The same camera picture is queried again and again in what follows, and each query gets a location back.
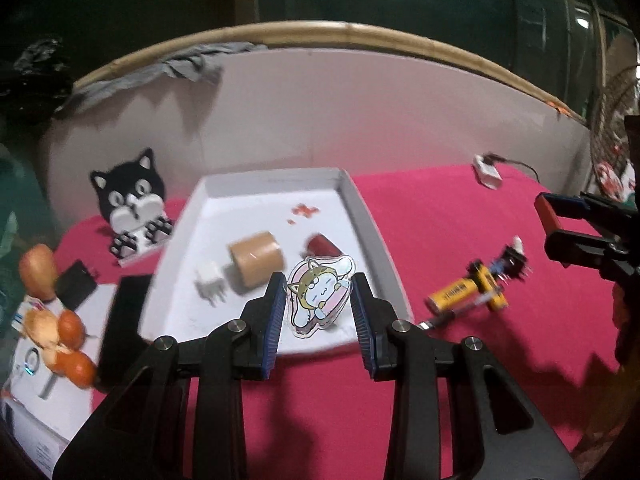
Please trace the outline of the white plug adapter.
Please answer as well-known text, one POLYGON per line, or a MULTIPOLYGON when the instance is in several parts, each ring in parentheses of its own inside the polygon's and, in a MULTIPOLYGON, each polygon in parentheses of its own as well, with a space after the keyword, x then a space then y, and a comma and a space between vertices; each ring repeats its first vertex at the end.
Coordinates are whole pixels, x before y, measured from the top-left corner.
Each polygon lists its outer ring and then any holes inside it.
POLYGON ((194 284, 200 297, 212 306, 216 306, 218 299, 224 299, 226 279, 215 261, 208 260, 196 267, 194 284))

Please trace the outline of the cartoon character acrylic stand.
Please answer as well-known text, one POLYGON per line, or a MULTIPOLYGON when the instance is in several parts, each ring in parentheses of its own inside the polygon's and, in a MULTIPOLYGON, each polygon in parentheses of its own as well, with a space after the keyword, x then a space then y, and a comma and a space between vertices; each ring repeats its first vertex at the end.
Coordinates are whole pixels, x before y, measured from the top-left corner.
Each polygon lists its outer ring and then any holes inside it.
POLYGON ((310 338, 327 330, 349 304, 356 263, 351 256, 308 256, 286 281, 294 335, 310 338))

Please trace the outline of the dark red cylindrical cap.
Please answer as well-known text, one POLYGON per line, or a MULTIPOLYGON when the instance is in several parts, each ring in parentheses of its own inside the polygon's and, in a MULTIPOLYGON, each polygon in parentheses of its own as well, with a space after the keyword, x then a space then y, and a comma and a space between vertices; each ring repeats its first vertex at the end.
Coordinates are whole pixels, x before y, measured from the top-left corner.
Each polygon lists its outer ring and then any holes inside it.
POLYGON ((309 237, 306 244, 308 256, 335 258, 343 255, 343 252, 333 242, 321 233, 309 237))

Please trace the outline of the small amber dropper bottle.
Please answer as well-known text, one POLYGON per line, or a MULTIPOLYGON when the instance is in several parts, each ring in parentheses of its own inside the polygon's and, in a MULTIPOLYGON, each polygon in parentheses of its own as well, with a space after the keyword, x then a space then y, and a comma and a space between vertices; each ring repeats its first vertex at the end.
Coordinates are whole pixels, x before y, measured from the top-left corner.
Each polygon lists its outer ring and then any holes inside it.
POLYGON ((524 244, 521 237, 515 235, 513 237, 511 245, 508 247, 509 257, 514 260, 522 260, 526 259, 524 252, 524 244))

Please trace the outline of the black plug adapter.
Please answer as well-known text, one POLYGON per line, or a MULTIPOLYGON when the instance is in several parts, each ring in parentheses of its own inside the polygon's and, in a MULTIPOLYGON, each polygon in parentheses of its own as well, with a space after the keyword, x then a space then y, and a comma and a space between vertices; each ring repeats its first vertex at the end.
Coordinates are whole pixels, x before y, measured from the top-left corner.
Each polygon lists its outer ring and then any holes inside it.
POLYGON ((528 259, 512 246, 506 245, 500 256, 491 263, 491 274, 503 281, 524 281, 529 267, 528 259))

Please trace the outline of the white power strip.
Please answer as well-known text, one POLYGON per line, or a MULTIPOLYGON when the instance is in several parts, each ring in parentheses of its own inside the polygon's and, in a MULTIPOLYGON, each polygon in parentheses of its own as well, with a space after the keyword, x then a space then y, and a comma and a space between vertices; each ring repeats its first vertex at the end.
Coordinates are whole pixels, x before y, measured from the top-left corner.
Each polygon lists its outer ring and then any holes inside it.
POLYGON ((490 190, 498 190, 498 188, 501 188, 502 177, 492 162, 485 162, 482 155, 475 155, 472 161, 472 167, 477 181, 485 188, 489 188, 490 190))

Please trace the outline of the red tablecloth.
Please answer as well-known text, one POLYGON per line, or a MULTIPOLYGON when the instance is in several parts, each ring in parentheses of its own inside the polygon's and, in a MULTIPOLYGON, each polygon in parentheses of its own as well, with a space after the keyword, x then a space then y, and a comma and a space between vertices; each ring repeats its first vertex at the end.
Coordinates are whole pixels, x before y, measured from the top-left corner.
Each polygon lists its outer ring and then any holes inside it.
MULTIPOLYGON (((499 313, 478 309, 435 334, 460 341, 483 339, 534 401, 565 446, 573 451, 602 398, 617 365, 616 330, 611 321, 612 285, 596 271, 572 266, 563 269, 544 254, 544 230, 534 209, 542 191, 518 170, 502 170, 498 191, 479 185, 471 167, 421 169, 397 174, 356 177, 357 188, 378 225, 392 256, 416 321, 427 318, 424 299, 464 272, 470 260, 491 260, 512 236, 522 238, 533 268, 526 282, 511 282, 509 307, 499 313)), ((357 260, 354 230, 337 192, 317 188, 309 192, 269 193, 236 200, 206 200, 196 206, 194 244, 200 262, 212 259, 226 266, 227 245, 244 236, 271 231, 283 244, 289 266, 302 257, 306 240, 315 232, 326 236, 357 260)), ((110 233, 95 216, 75 224, 55 252, 65 269, 82 260, 99 274, 101 284, 117 283, 127 274, 155 272, 154 254, 123 268, 108 254, 110 233)), ((240 310, 228 302, 215 307, 201 300, 193 284, 193 269, 169 271, 169 284, 179 286, 175 314, 168 334, 184 335, 178 324, 183 314, 186 335, 203 336, 195 328, 215 328, 218 308, 227 321, 240 310)), ((278 356, 268 382, 247 382, 243 388, 250 479, 382 479, 390 433, 393 385, 371 382, 356 346, 308 353, 329 344, 335 334, 354 336, 349 310, 338 319, 337 333, 316 333, 298 339, 283 327, 281 344, 307 354, 278 356)))

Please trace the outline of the yellow lighter with black cap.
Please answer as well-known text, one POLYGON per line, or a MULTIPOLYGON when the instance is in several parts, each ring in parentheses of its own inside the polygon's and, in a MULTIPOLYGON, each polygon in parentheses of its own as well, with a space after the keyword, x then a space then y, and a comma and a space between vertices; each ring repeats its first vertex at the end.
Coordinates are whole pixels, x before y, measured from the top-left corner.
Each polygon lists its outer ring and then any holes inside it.
POLYGON ((505 309, 509 303, 504 296, 502 285, 494 278, 486 266, 480 260, 472 261, 468 266, 469 277, 475 283, 480 296, 482 296, 482 304, 491 311, 500 311, 505 309))

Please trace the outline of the orange tangerine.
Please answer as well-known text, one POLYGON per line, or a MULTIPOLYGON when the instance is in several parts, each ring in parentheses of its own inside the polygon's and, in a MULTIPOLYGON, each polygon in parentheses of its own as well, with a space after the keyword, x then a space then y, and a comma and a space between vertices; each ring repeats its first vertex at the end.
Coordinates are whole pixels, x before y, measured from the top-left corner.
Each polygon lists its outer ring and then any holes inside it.
POLYGON ((85 325, 75 311, 64 310, 58 316, 58 336, 66 348, 79 350, 85 342, 85 325))
POLYGON ((81 389, 88 389, 96 381, 96 366, 91 359, 81 351, 60 353, 62 370, 72 384, 81 389))

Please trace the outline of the white paper box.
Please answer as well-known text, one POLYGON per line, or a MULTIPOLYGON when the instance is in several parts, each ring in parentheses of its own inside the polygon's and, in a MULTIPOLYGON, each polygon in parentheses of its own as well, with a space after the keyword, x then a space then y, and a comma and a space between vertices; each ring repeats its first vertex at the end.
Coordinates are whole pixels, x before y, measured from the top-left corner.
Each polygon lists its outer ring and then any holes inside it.
MULTIPOLYGON (((115 292, 115 284, 98 285, 76 310, 88 333, 82 351, 95 363, 115 292)), ((51 479, 66 445, 93 411, 93 390, 79 389, 53 374, 36 344, 16 330, 16 321, 12 326, 10 335, 17 340, 1 393, 1 417, 26 455, 51 479)))

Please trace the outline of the black small box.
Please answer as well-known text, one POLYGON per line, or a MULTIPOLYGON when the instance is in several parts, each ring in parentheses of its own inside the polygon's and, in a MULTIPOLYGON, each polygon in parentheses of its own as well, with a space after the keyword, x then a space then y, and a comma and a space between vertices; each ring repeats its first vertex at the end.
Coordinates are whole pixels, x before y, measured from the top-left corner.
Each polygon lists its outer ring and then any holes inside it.
POLYGON ((97 288, 96 278, 81 260, 66 269, 54 285, 56 298, 72 311, 76 311, 97 288))

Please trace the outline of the brown tape roll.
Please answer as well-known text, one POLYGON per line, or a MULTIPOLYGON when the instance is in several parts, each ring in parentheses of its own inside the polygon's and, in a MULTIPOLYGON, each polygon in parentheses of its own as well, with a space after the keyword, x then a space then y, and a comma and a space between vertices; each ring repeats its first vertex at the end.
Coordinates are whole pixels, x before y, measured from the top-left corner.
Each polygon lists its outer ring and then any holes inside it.
POLYGON ((268 231, 237 240, 228 251, 242 285, 248 289, 268 283, 271 274, 285 268, 281 246, 268 231))

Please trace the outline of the white cardboard tray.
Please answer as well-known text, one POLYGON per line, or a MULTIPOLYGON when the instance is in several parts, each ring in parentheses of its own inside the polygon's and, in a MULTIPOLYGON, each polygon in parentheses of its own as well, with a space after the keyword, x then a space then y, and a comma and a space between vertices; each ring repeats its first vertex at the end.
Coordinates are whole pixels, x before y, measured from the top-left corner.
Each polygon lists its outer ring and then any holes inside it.
POLYGON ((357 339, 348 286, 363 273, 400 318, 413 317, 392 257, 348 173, 335 168, 201 178, 160 257, 139 335, 183 342, 238 318, 274 272, 285 282, 279 353, 357 339))

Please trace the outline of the black cat phone stand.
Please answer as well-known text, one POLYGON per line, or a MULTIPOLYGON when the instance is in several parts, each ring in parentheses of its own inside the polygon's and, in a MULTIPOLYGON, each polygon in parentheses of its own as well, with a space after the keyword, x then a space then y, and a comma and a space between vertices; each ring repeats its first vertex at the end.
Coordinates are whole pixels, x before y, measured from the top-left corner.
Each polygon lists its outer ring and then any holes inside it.
POLYGON ((108 171, 91 171, 99 211, 112 231, 108 251, 120 266, 155 252, 172 235, 166 188, 152 148, 108 171))

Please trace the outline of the grey cloth on rail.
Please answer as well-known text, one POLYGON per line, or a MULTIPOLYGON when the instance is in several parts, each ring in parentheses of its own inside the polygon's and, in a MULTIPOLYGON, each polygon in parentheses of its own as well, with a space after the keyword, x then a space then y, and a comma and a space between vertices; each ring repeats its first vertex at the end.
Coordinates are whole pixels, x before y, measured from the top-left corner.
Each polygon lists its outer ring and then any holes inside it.
POLYGON ((163 77, 191 82, 204 81, 217 88, 222 81, 224 73, 222 61, 225 56, 267 49, 265 44, 247 41, 197 44, 181 49, 125 75, 95 81, 79 90, 74 90, 67 101, 56 110, 55 117, 66 118, 85 113, 119 92, 144 87, 163 77))

